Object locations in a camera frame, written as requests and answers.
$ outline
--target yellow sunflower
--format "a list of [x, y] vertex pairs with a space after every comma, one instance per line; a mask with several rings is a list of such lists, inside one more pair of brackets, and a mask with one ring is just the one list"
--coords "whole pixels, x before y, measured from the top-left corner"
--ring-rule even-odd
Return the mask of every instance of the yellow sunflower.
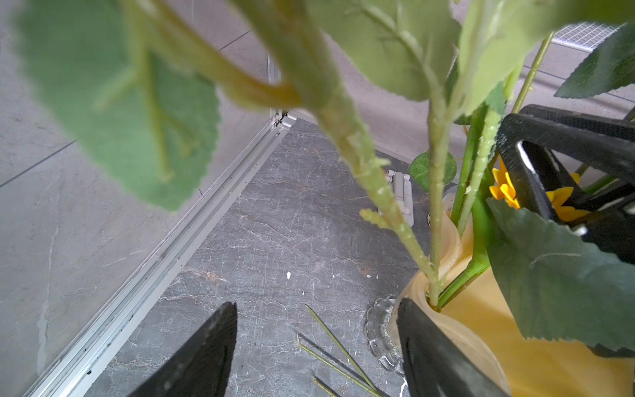
[[[518, 199], [516, 198], [516, 190], [514, 189], [514, 185], [509, 178], [509, 172], [507, 172], [507, 168], [502, 160], [500, 161], [500, 170], [494, 168], [492, 173], [494, 174], [494, 179], [496, 180], [496, 186], [490, 186], [491, 195], [497, 200], [505, 198], [510, 207], [519, 210], [520, 204], [518, 204]], [[573, 177], [575, 183], [580, 183], [580, 175], [574, 173], [571, 176]], [[576, 210], [572, 206], [562, 206], [562, 204], [564, 204], [572, 194], [572, 187], [561, 187], [555, 191], [547, 192], [547, 197], [549, 198], [549, 201], [551, 201], [551, 205], [554, 207], [556, 214], [565, 222], [571, 222], [572, 220], [576, 220], [590, 213], [585, 210]]]

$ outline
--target plant stem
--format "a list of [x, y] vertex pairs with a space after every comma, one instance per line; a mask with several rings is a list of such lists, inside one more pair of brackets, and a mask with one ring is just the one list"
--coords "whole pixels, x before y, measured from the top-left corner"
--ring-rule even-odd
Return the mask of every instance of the plant stem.
[[588, 169], [589, 169], [588, 164], [580, 164], [580, 166], [575, 170], [575, 173], [580, 176], [583, 176]]
[[143, 32], [145, 43], [175, 67], [194, 69], [219, 84], [230, 98], [248, 107], [290, 109], [301, 105], [295, 88], [288, 82], [269, 85], [251, 77], [229, 62], [192, 30], [163, 0], [149, 0], [137, 9], [134, 23]]
[[525, 67], [525, 65], [521, 62], [507, 77], [504, 88], [505, 99], [507, 100], [507, 103], [510, 103], [511, 100], [514, 99], [514, 87], [518, 82], [520, 73], [523, 71], [523, 67]]
[[604, 189], [606, 186], [612, 184], [616, 179], [617, 178], [615, 178], [613, 175], [605, 175], [597, 181], [593, 182], [591, 185], [583, 187], [582, 190], [588, 194], [595, 194]]
[[542, 41], [542, 45], [538, 50], [538, 54], [536, 58], [533, 60], [531, 65], [531, 70], [529, 74], [527, 74], [527, 78], [523, 83], [523, 87], [518, 93], [518, 98], [516, 98], [516, 103], [514, 104], [514, 108], [512, 109], [512, 113], [518, 113], [520, 109], [523, 107], [523, 103], [525, 102], [525, 98], [527, 97], [527, 93], [529, 93], [529, 89], [531, 88], [531, 84], [533, 84], [533, 80], [536, 78], [536, 74], [540, 68], [540, 64], [545, 58], [545, 54], [547, 53], [547, 49], [551, 45], [551, 40], [553, 40], [555, 32], [549, 33], [549, 35]]
[[321, 129], [338, 149], [342, 160], [382, 212], [408, 253], [430, 282], [431, 305], [441, 292], [438, 270], [428, 261], [406, 223], [386, 182], [375, 144], [353, 101], [345, 91], [321, 31], [309, 18], [302, 2], [234, 0], [260, 39], [297, 89], [303, 106], [311, 111]]
[[457, 193], [454, 196], [454, 205], [452, 206], [452, 214], [450, 219], [457, 225], [458, 217], [463, 206], [465, 198], [465, 188], [467, 187], [467, 181], [470, 177], [472, 170], [472, 164], [474, 164], [474, 157], [476, 155], [476, 146], [483, 132], [483, 125], [485, 115], [487, 114], [487, 106], [478, 107], [474, 113], [472, 113], [472, 124], [467, 135], [467, 142], [465, 143], [465, 154], [463, 156], [463, 165], [461, 166], [461, 175], [459, 177]]
[[311, 356], [317, 358], [319, 361], [322, 361], [324, 364], [328, 365], [331, 369], [336, 370], [337, 372], [339, 372], [340, 374], [345, 376], [346, 379], [350, 380], [351, 382], [355, 383], [357, 386], [359, 386], [362, 389], [364, 389], [368, 394], [370, 394], [372, 396], [376, 396], [376, 397], [382, 397], [378, 392], [374, 391], [373, 389], [369, 388], [366, 384], [363, 384], [362, 382], [360, 382], [357, 379], [355, 379], [354, 377], [350, 376], [349, 374], [347, 374], [343, 370], [341, 370], [338, 367], [336, 367], [335, 365], [331, 364], [328, 360], [320, 357], [320, 355], [318, 353], [315, 353], [313, 350], [311, 350], [308, 347], [304, 346], [299, 341], [297, 341], [297, 344], [298, 344], [298, 346], [300, 346], [300, 348], [302, 350], [304, 350], [305, 352], [309, 353]]
[[331, 332], [330, 329], [328, 329], [328, 327], [326, 326], [326, 324], [324, 324], [324, 321], [322, 321], [322, 319], [318, 316], [318, 314], [311, 309], [311, 307], [309, 305], [305, 305], [307, 307], [307, 309], [309, 310], [309, 313], [311, 313], [311, 315], [313, 316], [314, 319], [316, 319], [316, 321], [320, 324], [320, 326], [322, 327], [322, 329], [328, 334], [328, 336], [331, 338], [332, 341], [334, 341], [334, 343], [337, 345], [337, 347], [340, 348], [340, 350], [346, 355], [346, 357], [351, 361], [351, 363], [353, 364], [353, 366], [355, 367], [355, 369], [357, 371], [359, 371], [359, 374], [364, 378], [364, 380], [366, 381], [366, 383], [368, 384], [368, 386], [377, 391], [377, 388], [375, 387], [375, 385], [370, 381], [370, 379], [368, 378], [368, 376], [366, 376], [366, 373], [364, 372], [363, 369], [361, 369], [361, 367], [357, 364], [357, 362], [355, 361], [355, 359], [349, 354], [349, 352], [344, 349], [344, 346], [342, 346], [342, 344], [340, 343], [340, 341], [335, 337], [335, 335], [333, 335], [333, 332]]
[[476, 199], [476, 193], [479, 191], [479, 188], [481, 186], [481, 179], [483, 178], [483, 173], [487, 168], [491, 148], [494, 146], [494, 140], [496, 137], [496, 133], [498, 132], [498, 125], [500, 124], [501, 119], [501, 115], [493, 109], [487, 110], [485, 123], [483, 125], [483, 134], [481, 135], [481, 141], [476, 153], [476, 159], [474, 160], [474, 163], [472, 165], [472, 175], [470, 176], [469, 185], [465, 190], [465, 199], [463, 202], [463, 207], [461, 208], [461, 215], [458, 218], [457, 229], [459, 235], [461, 236], [465, 231], [465, 225], [467, 223], [467, 219], [469, 218], [470, 212], [472, 212], [472, 206], [474, 205], [474, 200]]
[[439, 296], [438, 308], [447, 305], [461, 291], [465, 290], [472, 281], [490, 267], [490, 258], [487, 249], [497, 240], [495, 227], [490, 209], [487, 206], [487, 197], [490, 195], [489, 186], [493, 183], [493, 177], [489, 171], [485, 171], [483, 183], [479, 189], [476, 201], [472, 208], [474, 225], [474, 251], [472, 260], [464, 271], [461, 272]]
[[316, 377], [313, 377], [313, 381], [320, 387], [320, 389], [324, 390], [326, 394], [328, 394], [331, 397], [337, 397], [337, 395], [333, 393], [331, 389], [329, 389], [329, 387], [325, 385], [321, 380], [319, 380]]

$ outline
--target gray marble countertop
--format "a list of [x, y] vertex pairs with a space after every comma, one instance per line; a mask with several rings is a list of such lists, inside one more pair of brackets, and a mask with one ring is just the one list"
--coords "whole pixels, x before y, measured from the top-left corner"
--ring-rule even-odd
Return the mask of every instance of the gray marble countertop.
[[[413, 198], [427, 250], [427, 195], [413, 186]], [[361, 219], [362, 208], [373, 206], [335, 148], [299, 119], [87, 396], [130, 393], [227, 300], [239, 312], [227, 396], [325, 396], [313, 375], [340, 396], [367, 395], [299, 350], [302, 333], [346, 363], [305, 304], [382, 391], [407, 396], [403, 378], [370, 354], [363, 327], [373, 301], [398, 294], [417, 267], [392, 232]]]

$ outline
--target small green leaf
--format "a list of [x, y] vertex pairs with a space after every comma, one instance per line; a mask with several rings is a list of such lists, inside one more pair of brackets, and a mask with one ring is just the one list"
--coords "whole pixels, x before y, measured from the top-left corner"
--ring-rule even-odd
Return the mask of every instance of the small green leaf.
[[190, 197], [218, 137], [212, 84], [179, 74], [157, 57], [150, 60], [161, 110], [153, 120], [164, 132], [173, 174], [168, 179], [131, 67], [119, 2], [29, 0], [18, 27], [26, 75], [92, 160], [148, 203], [176, 210]]
[[454, 120], [454, 123], [457, 125], [470, 125], [472, 124], [472, 116], [466, 116], [465, 114], [460, 115]]
[[454, 86], [457, 85], [458, 80], [458, 62], [455, 60], [452, 64], [452, 69], [448, 74], [448, 78], [445, 79], [445, 102], [450, 103], [452, 93], [454, 92]]
[[489, 199], [503, 236], [491, 267], [523, 336], [635, 349], [635, 266], [568, 227]]
[[635, 83], [635, 24], [622, 26], [571, 73], [556, 92], [587, 98]]
[[501, 116], [505, 116], [506, 103], [507, 99], [505, 97], [505, 87], [503, 83], [496, 84], [496, 87], [485, 97], [485, 104]]
[[[468, 65], [471, 44], [483, 20], [487, 42], [480, 62]], [[593, 21], [621, 24], [635, 20], [633, 0], [473, 0], [459, 41], [461, 73], [476, 68], [466, 113], [471, 113], [487, 94], [523, 61], [531, 49], [551, 31], [566, 24]]]
[[445, 0], [309, 0], [309, 11], [374, 84], [412, 100], [429, 98], [422, 70], [440, 82], [450, 70], [460, 26]]
[[[426, 192], [430, 191], [430, 178], [428, 173], [430, 171], [430, 159], [429, 151], [419, 154], [408, 167], [408, 173], [415, 180], [415, 182], [421, 186]], [[448, 157], [445, 161], [445, 173], [443, 175], [443, 184], [447, 185], [457, 175], [457, 162], [454, 157], [448, 153]]]

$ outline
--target yellow petal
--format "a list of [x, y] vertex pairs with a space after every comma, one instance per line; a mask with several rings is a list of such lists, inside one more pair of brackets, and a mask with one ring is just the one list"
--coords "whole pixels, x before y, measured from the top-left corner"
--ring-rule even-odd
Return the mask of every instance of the yellow petal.
[[509, 178], [509, 172], [505, 172], [505, 179], [507, 180], [507, 185], [509, 186], [509, 195], [512, 196], [512, 198], [516, 198], [516, 189], [514, 188], [512, 180]]
[[571, 197], [573, 193], [572, 187], [561, 187], [560, 189], [556, 189], [552, 192], [547, 193], [547, 197], [551, 200], [551, 205], [554, 208], [557, 208], [565, 203], [565, 201]]
[[507, 173], [507, 167], [505, 163], [503, 163], [503, 159], [500, 159], [500, 171], [505, 175]]
[[509, 185], [503, 185], [503, 186], [501, 186], [501, 187], [500, 187], [500, 192], [501, 192], [502, 194], [504, 194], [504, 195], [505, 195], [505, 198], [507, 199], [507, 201], [508, 201], [508, 202], [509, 202], [509, 201], [512, 201], [512, 202], [513, 202], [513, 201], [514, 201], [514, 199], [516, 198], [516, 197], [515, 197], [515, 195], [514, 195], [514, 196], [512, 196], [511, 194], [509, 194]]
[[504, 195], [502, 194], [502, 192], [497, 186], [490, 186], [490, 192], [492, 197], [494, 197], [497, 200], [500, 200], [504, 197]]
[[500, 172], [500, 170], [497, 170], [496, 168], [494, 168], [492, 171], [492, 174], [494, 174], [494, 180], [496, 180], [496, 186], [500, 187], [502, 184], [505, 183], [505, 177], [503, 173]]
[[565, 222], [571, 222], [572, 220], [576, 220], [578, 218], [582, 218], [584, 215], [590, 213], [585, 210], [576, 210], [574, 207], [564, 206], [564, 207], [556, 207], [556, 213], [558, 217]]

